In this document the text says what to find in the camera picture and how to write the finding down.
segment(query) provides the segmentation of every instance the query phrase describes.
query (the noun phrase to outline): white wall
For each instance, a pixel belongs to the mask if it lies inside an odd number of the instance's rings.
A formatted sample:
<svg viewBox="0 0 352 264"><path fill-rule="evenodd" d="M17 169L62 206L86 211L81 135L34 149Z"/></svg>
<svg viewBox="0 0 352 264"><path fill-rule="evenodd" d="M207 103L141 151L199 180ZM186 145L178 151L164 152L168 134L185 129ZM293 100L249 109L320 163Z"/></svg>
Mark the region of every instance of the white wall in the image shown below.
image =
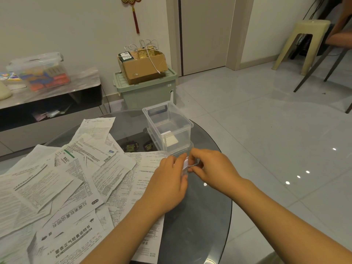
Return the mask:
<svg viewBox="0 0 352 264"><path fill-rule="evenodd" d="M313 2L254 0L241 63L279 54L295 22L303 19ZM316 5L310 10L307 19L315 8Z"/></svg>
<svg viewBox="0 0 352 264"><path fill-rule="evenodd" d="M68 71L96 66L106 94L116 93L113 73L124 46L139 39L157 39L171 64L165 0L135 4L140 35L132 8L121 0L1 0L0 72L11 59L61 52Z"/></svg>

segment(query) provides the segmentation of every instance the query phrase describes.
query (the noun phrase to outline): clear plastic storage box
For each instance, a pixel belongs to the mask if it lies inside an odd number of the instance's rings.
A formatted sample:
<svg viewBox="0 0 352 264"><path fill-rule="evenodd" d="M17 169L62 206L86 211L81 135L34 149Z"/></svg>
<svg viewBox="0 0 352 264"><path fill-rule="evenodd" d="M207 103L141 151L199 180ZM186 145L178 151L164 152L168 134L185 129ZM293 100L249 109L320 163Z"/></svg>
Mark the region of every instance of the clear plastic storage box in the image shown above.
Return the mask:
<svg viewBox="0 0 352 264"><path fill-rule="evenodd" d="M32 91L38 91L71 81L62 62L63 56L54 52L14 59L6 69L27 81Z"/></svg>
<svg viewBox="0 0 352 264"><path fill-rule="evenodd" d="M173 102L167 101L142 110L148 120L148 131L158 149L175 155L191 146L193 122Z"/></svg>

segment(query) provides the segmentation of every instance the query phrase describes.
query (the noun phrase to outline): green plastic storage bin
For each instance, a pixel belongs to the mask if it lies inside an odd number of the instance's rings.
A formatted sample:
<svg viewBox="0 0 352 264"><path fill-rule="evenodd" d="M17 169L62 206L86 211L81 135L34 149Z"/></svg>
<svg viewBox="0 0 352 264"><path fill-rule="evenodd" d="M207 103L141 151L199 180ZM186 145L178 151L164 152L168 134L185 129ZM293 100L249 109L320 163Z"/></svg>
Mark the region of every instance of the green plastic storage bin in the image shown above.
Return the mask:
<svg viewBox="0 0 352 264"><path fill-rule="evenodd" d="M174 92L174 104L176 104L177 73L170 67L165 73L162 78L129 85L124 75L116 72L114 85L124 98L128 109L144 108L170 101L172 92Z"/></svg>

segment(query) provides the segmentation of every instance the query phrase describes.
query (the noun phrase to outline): beige stool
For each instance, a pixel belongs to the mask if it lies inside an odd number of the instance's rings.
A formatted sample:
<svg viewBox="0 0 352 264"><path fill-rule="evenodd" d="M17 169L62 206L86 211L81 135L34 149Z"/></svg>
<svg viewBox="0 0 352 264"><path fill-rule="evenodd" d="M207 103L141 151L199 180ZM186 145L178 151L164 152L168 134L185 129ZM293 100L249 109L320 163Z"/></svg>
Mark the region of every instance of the beige stool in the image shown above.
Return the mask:
<svg viewBox="0 0 352 264"><path fill-rule="evenodd" d="M288 58L291 49L294 48L301 34L312 34L313 37L310 42L306 60L301 71L301 75L306 75L314 63L314 59L318 53L321 41L323 40L325 33L328 31L329 26L329 20L313 19L298 21L296 23L295 29L293 30L291 36L288 38L272 69L277 70L280 63Z"/></svg>

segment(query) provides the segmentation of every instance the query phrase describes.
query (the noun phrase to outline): hand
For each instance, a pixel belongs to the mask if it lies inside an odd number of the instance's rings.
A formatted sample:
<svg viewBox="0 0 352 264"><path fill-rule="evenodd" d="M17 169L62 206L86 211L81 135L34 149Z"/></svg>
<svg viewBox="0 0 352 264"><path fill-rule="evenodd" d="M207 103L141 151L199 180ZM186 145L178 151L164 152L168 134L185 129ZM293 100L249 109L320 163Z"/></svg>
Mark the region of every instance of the hand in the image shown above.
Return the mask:
<svg viewBox="0 0 352 264"><path fill-rule="evenodd" d="M177 206L186 194L188 176L181 176L186 157L184 153L177 159L172 155L163 158L141 198L146 204L152 204L159 217Z"/></svg>
<svg viewBox="0 0 352 264"><path fill-rule="evenodd" d="M193 148L188 164L193 165L196 158L200 159L200 163L190 167L188 171L196 173L202 181L227 196L233 192L234 183L244 180L227 156L219 151Z"/></svg>

